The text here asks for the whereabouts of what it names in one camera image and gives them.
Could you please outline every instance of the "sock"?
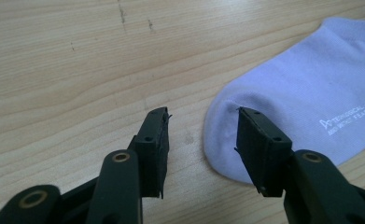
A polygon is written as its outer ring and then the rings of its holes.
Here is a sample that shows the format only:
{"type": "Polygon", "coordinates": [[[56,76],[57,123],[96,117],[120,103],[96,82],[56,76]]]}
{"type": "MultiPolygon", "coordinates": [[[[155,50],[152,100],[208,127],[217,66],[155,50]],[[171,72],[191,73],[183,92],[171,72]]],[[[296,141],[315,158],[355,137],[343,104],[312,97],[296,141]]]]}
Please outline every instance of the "sock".
{"type": "Polygon", "coordinates": [[[338,165],[365,148],[365,21],[325,19],[303,41],[226,85],[204,122],[204,153],[252,183],[236,147],[238,108],[266,115],[293,142],[338,165]]]}

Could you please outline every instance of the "screw hole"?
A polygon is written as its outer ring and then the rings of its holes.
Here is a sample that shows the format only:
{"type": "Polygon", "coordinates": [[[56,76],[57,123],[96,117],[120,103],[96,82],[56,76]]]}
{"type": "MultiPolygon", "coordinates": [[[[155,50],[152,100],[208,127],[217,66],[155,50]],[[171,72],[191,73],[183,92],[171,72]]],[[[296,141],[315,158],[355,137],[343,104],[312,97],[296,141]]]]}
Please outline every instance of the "screw hole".
{"type": "Polygon", "coordinates": [[[130,159],[130,154],[127,154],[124,152],[118,153],[112,157],[112,160],[115,162],[123,162],[123,161],[127,161],[128,159],[130,159]]]}
{"type": "Polygon", "coordinates": [[[308,161],[322,162],[322,159],[319,156],[317,156],[316,154],[311,153],[311,152],[306,152],[302,156],[303,156],[304,159],[306,159],[308,161]]]}

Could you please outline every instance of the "wooden table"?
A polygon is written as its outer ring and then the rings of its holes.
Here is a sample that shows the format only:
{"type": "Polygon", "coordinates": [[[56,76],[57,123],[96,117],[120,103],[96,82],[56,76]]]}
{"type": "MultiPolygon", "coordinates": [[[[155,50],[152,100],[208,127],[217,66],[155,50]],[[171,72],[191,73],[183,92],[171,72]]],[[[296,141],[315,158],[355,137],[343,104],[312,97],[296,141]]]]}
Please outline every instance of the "wooden table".
{"type": "MultiPolygon", "coordinates": [[[[365,0],[0,0],[0,208],[17,192],[66,192],[168,106],[164,200],[146,223],[286,223],[282,199],[211,169],[205,112],[229,81],[311,34],[365,19],[365,0]]],[[[340,166],[365,188],[365,150],[340,166]]]]}

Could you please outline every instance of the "scratch mark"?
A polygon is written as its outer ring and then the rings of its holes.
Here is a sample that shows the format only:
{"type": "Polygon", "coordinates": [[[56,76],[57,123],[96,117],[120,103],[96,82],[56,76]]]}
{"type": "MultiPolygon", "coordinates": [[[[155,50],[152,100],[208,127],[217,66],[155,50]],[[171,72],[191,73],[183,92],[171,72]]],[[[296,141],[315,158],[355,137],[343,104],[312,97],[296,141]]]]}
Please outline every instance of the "scratch mark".
{"type": "Polygon", "coordinates": [[[149,110],[149,106],[147,106],[147,98],[144,98],[144,109],[146,112],[149,110]]]}
{"type": "Polygon", "coordinates": [[[123,24],[124,31],[126,31],[126,27],[124,25],[124,23],[126,22],[126,18],[125,18],[126,13],[124,12],[123,8],[121,7],[120,0],[118,0],[118,6],[119,6],[120,17],[121,17],[121,23],[123,24]]]}
{"type": "Polygon", "coordinates": [[[118,97],[116,96],[116,93],[112,93],[112,97],[115,103],[115,107],[118,107],[118,97]]]}
{"type": "Polygon", "coordinates": [[[147,19],[147,22],[149,23],[149,29],[150,32],[156,33],[155,29],[153,29],[153,23],[150,19],[147,19]]]}

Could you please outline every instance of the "table surface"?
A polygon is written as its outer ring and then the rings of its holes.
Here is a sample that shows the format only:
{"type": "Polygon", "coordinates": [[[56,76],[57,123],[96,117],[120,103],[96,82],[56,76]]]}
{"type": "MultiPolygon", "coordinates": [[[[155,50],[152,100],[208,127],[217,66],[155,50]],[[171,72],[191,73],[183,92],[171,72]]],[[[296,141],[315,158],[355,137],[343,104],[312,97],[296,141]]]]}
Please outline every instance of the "table surface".
{"type": "MultiPolygon", "coordinates": [[[[166,105],[165,198],[143,200],[146,223],[286,223],[282,199],[209,166],[205,112],[331,16],[365,19],[365,0],[0,0],[0,208],[34,185],[96,177],[166,105]]],[[[365,150],[339,168],[365,188],[365,150]]]]}

